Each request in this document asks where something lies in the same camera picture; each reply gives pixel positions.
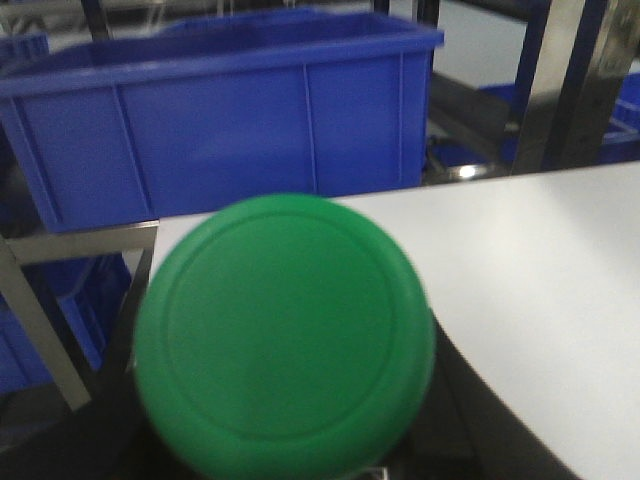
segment blue storage bin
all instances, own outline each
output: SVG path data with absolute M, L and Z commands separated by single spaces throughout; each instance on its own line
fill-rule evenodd
M 0 80 L 52 231 L 416 186 L 441 32 L 365 13 L 97 42 Z
M 51 375 L 0 297 L 0 395 L 51 381 Z
M 49 43 L 45 33 L 0 38 L 0 71 L 5 67 L 35 60 L 47 53 Z M 6 168 L 12 158 L 11 146 L 0 128 L 0 170 Z
M 131 283 L 122 255 L 54 262 L 41 268 L 89 365 L 98 370 Z
M 0 70 L 15 63 L 35 60 L 49 53 L 45 33 L 0 38 Z
M 54 294 L 89 365 L 98 370 L 131 283 L 122 256 L 65 260 L 34 268 Z M 39 297 L 45 311 L 51 311 L 52 306 L 47 303 L 49 297 L 41 292 Z M 51 381 L 51 375 L 20 323 L 0 297 L 0 394 Z
M 613 110 L 613 118 L 640 130 L 640 73 L 627 75 Z
M 280 8 L 274 10 L 260 10 L 258 12 L 241 13 L 224 17 L 196 17 L 179 20 L 161 30 L 158 35 L 175 35 L 186 33 L 201 33 L 229 25 L 243 24 L 277 24 L 309 18 L 327 17 L 331 14 L 311 7 Z

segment metal frame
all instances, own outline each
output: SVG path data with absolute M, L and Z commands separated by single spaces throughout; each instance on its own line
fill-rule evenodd
M 508 171 L 523 174 L 594 163 L 622 81 L 639 50 L 638 1 L 458 1 L 528 21 L 514 105 L 502 129 L 503 134 L 518 133 L 516 158 Z M 428 8 L 438 4 L 415 0 L 417 19 L 424 21 Z M 497 103 L 437 77 L 431 101 L 436 124 L 489 161 L 496 160 L 501 129 L 495 120 L 502 116 Z M 491 121 L 474 121 L 478 116 Z
M 121 317 L 129 318 L 130 323 L 148 280 L 157 227 L 158 222 L 152 221 L 61 235 L 42 234 L 9 240 L 0 237 L 0 293 L 18 318 L 72 410 L 91 400 L 91 382 L 83 379 L 74 365 L 24 276 L 22 267 L 67 258 L 142 249 L 140 266 L 134 275 L 136 288 L 133 294 L 130 291 L 121 313 Z M 111 380 L 114 369 L 110 366 L 107 370 L 108 373 L 103 376 Z

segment green bottle cap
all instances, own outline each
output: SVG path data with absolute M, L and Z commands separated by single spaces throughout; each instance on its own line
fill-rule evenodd
M 135 333 L 149 417 L 197 471 L 316 480 L 378 460 L 415 416 L 431 311 L 398 246 L 304 195 L 227 208 L 150 285 Z

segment metal pole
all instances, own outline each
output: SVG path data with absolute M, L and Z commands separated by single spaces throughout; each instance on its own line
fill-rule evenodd
M 640 43 L 638 0 L 588 0 L 583 18 L 547 148 L 552 169 L 596 162 Z
M 0 271 L 0 291 L 7 305 L 42 357 L 65 401 L 72 410 L 77 410 L 91 400 L 89 391 L 2 237 Z
M 540 171 L 585 0 L 552 0 L 511 173 Z
M 87 25 L 94 40 L 105 40 L 109 38 L 107 19 L 102 10 L 100 0 L 81 0 L 82 10 L 87 19 Z
M 413 15 L 419 23 L 438 25 L 440 0 L 414 0 Z
M 389 15 L 389 0 L 372 0 L 373 11 Z

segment black surface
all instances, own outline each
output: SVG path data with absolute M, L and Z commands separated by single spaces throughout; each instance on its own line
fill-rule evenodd
M 578 479 L 487 387 L 440 328 L 438 347 L 447 383 L 486 479 Z
M 143 421 L 131 374 L 60 423 L 0 455 L 0 478 L 91 480 L 113 472 Z

